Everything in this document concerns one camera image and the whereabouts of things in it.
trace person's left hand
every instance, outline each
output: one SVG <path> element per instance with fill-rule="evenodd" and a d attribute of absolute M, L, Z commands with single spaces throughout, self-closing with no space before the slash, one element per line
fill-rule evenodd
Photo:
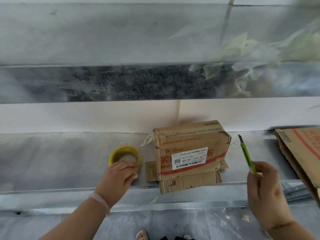
<path fill-rule="evenodd" d="M 95 193 L 101 196 L 112 208 L 127 192 L 133 180 L 138 177 L 135 172 L 136 162 L 118 161 L 108 168 Z"/>

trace roll of packing tape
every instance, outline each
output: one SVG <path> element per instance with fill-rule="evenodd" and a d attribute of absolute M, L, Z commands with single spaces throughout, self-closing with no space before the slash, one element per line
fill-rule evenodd
<path fill-rule="evenodd" d="M 125 160 L 125 157 L 136 159 L 136 162 L 138 165 L 136 171 L 138 171 L 141 166 L 141 161 L 142 161 L 141 155 L 140 155 L 137 148 L 135 148 L 134 146 L 130 146 L 130 145 L 123 145 L 123 146 L 115 149 L 109 157 L 109 166 L 113 165 L 115 162 L 117 162 L 121 159 L 124 159 L 124 161 L 128 161 L 128 160 Z"/>

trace green utility knife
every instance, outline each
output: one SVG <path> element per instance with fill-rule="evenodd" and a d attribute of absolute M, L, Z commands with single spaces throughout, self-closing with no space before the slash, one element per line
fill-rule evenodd
<path fill-rule="evenodd" d="M 246 144 L 243 142 L 242 137 L 241 137 L 240 135 L 238 135 L 238 136 L 239 136 L 239 139 L 240 139 L 240 142 L 241 142 L 240 145 L 241 145 L 241 148 L 242 148 L 244 157 L 245 157 L 245 159 L 246 159 L 246 161 L 247 161 L 247 164 L 248 164 L 248 166 L 249 166 L 249 170 L 250 170 L 251 173 L 254 174 L 254 176 L 255 176 L 257 179 L 259 179 L 258 173 L 257 173 L 257 171 L 256 171 L 256 168 L 254 167 L 254 163 L 252 162 L 252 160 L 251 160 L 251 158 L 250 158 L 250 155 L 249 155 L 249 151 L 248 151 L 248 149 L 247 149 L 247 146 L 246 146 Z"/>

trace white label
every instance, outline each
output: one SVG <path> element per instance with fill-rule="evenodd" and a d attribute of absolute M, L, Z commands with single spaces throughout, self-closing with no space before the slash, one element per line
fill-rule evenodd
<path fill-rule="evenodd" d="M 208 148 L 201 148 L 186 152 L 172 154 L 172 169 L 185 168 L 193 165 L 203 164 L 207 159 Z"/>

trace hand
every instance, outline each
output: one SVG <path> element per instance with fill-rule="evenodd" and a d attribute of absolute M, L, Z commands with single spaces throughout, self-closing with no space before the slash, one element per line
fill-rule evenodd
<path fill-rule="evenodd" d="M 138 174 L 135 172 L 137 167 L 133 161 L 118 161 L 108 168 L 102 181 L 95 190 L 112 208 L 127 192 L 132 181 Z"/>
<path fill-rule="evenodd" d="M 249 206 L 264 230 L 294 222 L 286 198 L 279 185 L 279 173 L 264 161 L 253 162 L 259 175 L 248 174 Z"/>

